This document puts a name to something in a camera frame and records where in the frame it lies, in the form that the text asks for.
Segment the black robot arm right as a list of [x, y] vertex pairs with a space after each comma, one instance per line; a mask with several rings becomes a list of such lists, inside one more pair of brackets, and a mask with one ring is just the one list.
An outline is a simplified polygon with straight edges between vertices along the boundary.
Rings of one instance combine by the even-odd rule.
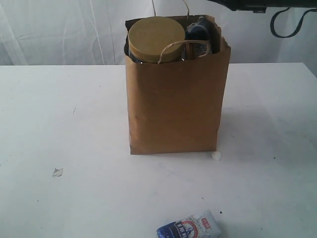
[[265, 12], [268, 7], [316, 8], [317, 0], [210, 0], [231, 11]]

